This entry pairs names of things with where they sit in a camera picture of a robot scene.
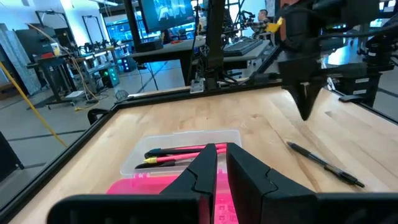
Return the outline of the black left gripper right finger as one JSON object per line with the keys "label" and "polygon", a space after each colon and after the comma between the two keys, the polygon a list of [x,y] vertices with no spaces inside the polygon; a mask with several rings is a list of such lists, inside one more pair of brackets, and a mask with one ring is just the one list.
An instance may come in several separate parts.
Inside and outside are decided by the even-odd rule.
{"label": "black left gripper right finger", "polygon": [[315,192],[227,144],[228,182],[239,224],[314,224]]}

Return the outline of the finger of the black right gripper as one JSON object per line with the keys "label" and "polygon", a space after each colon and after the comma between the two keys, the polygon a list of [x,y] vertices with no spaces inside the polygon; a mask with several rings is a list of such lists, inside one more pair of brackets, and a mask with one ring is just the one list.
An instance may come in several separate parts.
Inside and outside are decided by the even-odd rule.
{"label": "finger of the black right gripper", "polygon": [[305,119],[305,89],[303,85],[294,83],[287,86],[287,91],[291,94],[298,108],[301,118]]}
{"label": "finger of the black right gripper", "polygon": [[313,80],[310,82],[307,87],[306,87],[306,99],[305,99],[305,105],[304,105],[304,116],[303,120],[306,121],[309,119],[313,106],[315,104],[315,101],[317,99],[317,96],[320,92],[320,90],[325,86],[325,79],[320,79],[320,80]]}

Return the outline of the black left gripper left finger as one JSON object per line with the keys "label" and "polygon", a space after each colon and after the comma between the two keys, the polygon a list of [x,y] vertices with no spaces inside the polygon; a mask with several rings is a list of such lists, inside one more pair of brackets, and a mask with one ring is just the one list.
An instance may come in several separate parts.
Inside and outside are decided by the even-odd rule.
{"label": "black left gripper left finger", "polygon": [[162,224],[214,224],[216,146],[207,144],[190,165],[160,195],[170,209]]}

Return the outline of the pink highlighter pen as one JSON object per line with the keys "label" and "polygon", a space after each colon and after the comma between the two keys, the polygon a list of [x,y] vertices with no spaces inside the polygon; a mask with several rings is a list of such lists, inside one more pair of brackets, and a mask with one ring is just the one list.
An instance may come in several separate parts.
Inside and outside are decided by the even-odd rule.
{"label": "pink highlighter pen", "polygon": [[[204,149],[207,144],[203,145],[196,145],[196,146],[183,146],[183,147],[175,147],[176,150],[188,150],[188,149]],[[225,142],[222,143],[215,143],[216,149],[226,149],[227,144]]]}

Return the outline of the pink pencil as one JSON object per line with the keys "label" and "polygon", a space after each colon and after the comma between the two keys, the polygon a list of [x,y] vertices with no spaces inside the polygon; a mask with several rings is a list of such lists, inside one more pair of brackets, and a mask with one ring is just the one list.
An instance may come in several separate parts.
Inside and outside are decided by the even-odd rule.
{"label": "pink pencil", "polygon": [[185,159],[192,159],[195,158],[199,153],[201,153],[204,149],[200,152],[194,152],[189,154],[174,154],[174,155],[167,155],[164,157],[150,157],[148,159],[144,159],[144,163],[148,164],[155,164],[165,161],[178,161],[178,160],[185,160]]}

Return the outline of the black pen with clear barrel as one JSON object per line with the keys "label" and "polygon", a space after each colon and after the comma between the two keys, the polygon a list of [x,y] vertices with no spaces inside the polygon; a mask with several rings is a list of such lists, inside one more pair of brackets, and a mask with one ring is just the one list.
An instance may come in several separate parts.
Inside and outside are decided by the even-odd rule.
{"label": "black pen with clear barrel", "polygon": [[321,165],[325,170],[333,174],[336,178],[341,180],[342,182],[349,184],[349,185],[356,185],[358,187],[364,188],[365,185],[358,180],[356,177],[352,176],[351,174],[337,168],[336,166],[331,165],[327,161],[321,159],[320,157],[316,156],[315,154],[311,153],[307,149],[299,146],[296,143],[288,142],[287,145],[296,151],[297,153],[303,155],[304,157],[316,162],[317,164]]}
{"label": "black pen with clear barrel", "polygon": [[150,157],[164,157],[167,155],[174,155],[174,154],[189,154],[194,152],[200,152],[204,147],[183,147],[183,148],[167,148],[167,149],[151,149],[144,154],[146,159]]}

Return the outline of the matte black pen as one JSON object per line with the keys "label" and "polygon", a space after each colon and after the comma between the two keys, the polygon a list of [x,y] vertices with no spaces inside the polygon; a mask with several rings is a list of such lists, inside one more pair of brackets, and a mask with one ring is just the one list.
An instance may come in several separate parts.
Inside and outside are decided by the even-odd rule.
{"label": "matte black pen", "polygon": [[143,163],[135,166],[135,169],[149,169],[149,168],[158,168],[158,167],[173,167],[173,166],[187,166],[190,164],[190,161],[186,162],[177,162],[177,161],[165,161],[155,164]]}

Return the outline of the clear plastic supply box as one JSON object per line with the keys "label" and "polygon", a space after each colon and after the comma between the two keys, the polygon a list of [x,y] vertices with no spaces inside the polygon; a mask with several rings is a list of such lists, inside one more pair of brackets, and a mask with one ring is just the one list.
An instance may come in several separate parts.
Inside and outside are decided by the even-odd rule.
{"label": "clear plastic supply box", "polygon": [[185,131],[166,135],[152,135],[142,138],[131,151],[120,168],[123,178],[143,178],[166,175],[179,175],[187,168],[191,159],[176,163],[172,167],[150,167],[137,169],[143,163],[144,154],[151,149],[204,145],[208,143],[233,142],[242,145],[236,129]]}

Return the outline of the pink plastic box lid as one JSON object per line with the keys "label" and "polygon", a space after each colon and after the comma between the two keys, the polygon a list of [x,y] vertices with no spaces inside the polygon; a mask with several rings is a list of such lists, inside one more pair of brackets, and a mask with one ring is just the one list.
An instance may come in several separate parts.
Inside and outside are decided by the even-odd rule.
{"label": "pink plastic box lid", "polygon": [[[182,172],[143,172],[115,181],[106,194],[159,194]],[[219,169],[216,181],[214,224],[239,224],[231,196],[227,171]]]}

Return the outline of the yellow tag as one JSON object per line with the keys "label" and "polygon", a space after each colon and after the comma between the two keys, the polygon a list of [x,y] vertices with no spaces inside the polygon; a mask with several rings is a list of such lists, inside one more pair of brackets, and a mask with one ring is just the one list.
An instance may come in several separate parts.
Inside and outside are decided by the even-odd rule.
{"label": "yellow tag", "polygon": [[271,33],[276,33],[279,28],[281,27],[281,25],[284,22],[284,18],[283,17],[279,17],[279,19],[277,20],[277,22],[269,22],[266,27],[264,28],[264,30],[266,32],[271,32]]}

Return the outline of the dark grey keyboard desk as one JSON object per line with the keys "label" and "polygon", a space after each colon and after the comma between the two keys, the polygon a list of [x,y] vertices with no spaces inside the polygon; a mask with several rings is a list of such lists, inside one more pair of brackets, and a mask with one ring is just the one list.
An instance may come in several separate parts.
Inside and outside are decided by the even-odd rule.
{"label": "dark grey keyboard desk", "polygon": [[256,60],[269,48],[269,40],[263,40],[261,45],[242,56],[226,57],[223,60],[225,70],[245,69],[250,60]]}

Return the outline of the person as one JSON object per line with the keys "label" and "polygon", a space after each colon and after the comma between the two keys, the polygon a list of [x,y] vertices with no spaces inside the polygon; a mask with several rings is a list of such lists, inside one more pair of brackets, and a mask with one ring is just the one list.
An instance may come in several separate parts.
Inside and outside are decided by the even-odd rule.
{"label": "person", "polygon": [[253,30],[253,36],[259,35],[264,32],[264,29],[269,23],[268,11],[261,9],[258,14],[257,22],[248,22],[247,25]]}

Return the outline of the black backlit keyboard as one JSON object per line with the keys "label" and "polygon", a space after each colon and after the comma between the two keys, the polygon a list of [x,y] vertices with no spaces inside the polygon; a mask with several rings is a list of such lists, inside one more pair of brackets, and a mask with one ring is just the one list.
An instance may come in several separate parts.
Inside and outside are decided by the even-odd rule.
{"label": "black backlit keyboard", "polygon": [[243,56],[263,43],[262,39],[245,37],[236,43],[227,45],[223,51],[225,57]]}

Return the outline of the computer tower with green lights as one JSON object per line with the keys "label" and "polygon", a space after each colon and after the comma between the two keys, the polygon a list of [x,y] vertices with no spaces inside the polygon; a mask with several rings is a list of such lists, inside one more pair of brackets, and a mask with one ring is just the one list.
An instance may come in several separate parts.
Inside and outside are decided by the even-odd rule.
{"label": "computer tower with green lights", "polygon": [[120,83],[117,70],[114,67],[100,70],[99,75],[103,85],[107,88],[114,88]]}

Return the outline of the large black computer monitor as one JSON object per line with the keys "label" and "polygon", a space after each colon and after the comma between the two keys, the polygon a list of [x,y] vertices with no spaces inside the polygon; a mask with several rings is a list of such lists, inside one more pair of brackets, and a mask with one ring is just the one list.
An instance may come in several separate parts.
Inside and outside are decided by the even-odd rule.
{"label": "large black computer monitor", "polygon": [[191,0],[138,0],[147,32],[157,32],[192,23]]}

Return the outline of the black equipment cart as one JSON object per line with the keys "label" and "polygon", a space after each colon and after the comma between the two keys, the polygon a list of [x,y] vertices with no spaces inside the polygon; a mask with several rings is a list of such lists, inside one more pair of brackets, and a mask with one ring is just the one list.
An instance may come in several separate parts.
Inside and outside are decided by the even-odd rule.
{"label": "black equipment cart", "polygon": [[67,74],[68,57],[62,54],[59,44],[57,42],[29,44],[27,54],[30,59],[27,68],[33,68],[38,75],[42,75],[52,92],[52,96],[41,101],[39,106],[49,110],[54,105],[66,104],[74,107],[76,101],[67,98],[67,95],[73,93],[76,87]]}

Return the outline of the grey partition panel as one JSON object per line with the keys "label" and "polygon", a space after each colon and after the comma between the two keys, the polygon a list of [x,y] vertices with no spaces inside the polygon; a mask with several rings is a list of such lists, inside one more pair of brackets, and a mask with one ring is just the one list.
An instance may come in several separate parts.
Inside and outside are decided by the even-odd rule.
{"label": "grey partition panel", "polygon": [[33,68],[27,68],[30,59],[16,33],[10,30],[0,30],[0,44],[21,78],[28,95],[34,95],[40,91],[41,84],[37,74]]}

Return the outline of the black vertical post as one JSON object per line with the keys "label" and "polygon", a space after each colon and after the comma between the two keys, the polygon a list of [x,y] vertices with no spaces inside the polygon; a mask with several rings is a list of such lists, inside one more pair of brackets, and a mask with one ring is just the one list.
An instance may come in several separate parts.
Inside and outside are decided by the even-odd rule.
{"label": "black vertical post", "polygon": [[206,45],[208,53],[205,60],[206,90],[218,87],[219,74],[223,71],[223,49],[221,48],[223,33],[224,0],[209,0],[206,28]]}

